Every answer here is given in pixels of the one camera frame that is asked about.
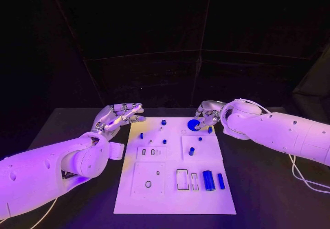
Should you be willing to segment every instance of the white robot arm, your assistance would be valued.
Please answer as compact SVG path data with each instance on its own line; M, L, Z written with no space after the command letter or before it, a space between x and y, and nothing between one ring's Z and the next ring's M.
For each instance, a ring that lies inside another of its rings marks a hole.
M109 159L122 159L109 141L120 126L146 120L142 104L107 106L80 138L13 155L0 161L0 219L37 209L97 177Z
M231 103L204 101L195 119L204 118L195 127L199 130L222 122L224 133L238 139L251 139L266 147L305 157L330 166L330 125L283 113L271 113L244 99Z

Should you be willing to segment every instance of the black backdrop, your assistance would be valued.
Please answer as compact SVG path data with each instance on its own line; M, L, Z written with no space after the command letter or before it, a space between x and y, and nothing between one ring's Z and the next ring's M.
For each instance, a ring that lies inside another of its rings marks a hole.
M9 2L2 156L25 150L57 107L280 106L328 43L329 4L217 0Z

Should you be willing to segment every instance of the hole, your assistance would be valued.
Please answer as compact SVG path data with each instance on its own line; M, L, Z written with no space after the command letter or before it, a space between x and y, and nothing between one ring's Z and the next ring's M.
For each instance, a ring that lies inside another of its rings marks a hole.
M12 172L11 175L9 175L11 179L15 181L16 180L16 175L15 173Z
M50 160L45 160L45 166L47 166L47 168L51 168L51 162L50 162Z
M146 182L146 187L150 188L152 187L152 181Z

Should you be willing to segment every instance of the blue disc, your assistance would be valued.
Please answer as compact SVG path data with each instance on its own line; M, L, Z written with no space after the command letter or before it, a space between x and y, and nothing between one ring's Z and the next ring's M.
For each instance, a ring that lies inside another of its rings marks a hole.
M189 122L188 122L188 128L192 130L192 131L198 131L195 129L195 127L201 124L201 122L197 120L197 119L192 119Z

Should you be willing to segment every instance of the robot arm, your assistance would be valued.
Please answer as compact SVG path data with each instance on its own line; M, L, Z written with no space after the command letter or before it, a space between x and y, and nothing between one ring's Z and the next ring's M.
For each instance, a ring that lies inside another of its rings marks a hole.
M204 101L195 119L201 113L204 118L195 128L221 121L225 134L330 166L330 125L264 110L267 114L257 103L243 99L228 104Z
M142 104L107 106L80 138L41 147L0 161L0 219L37 209L97 177L114 155L109 141L120 126L146 120Z

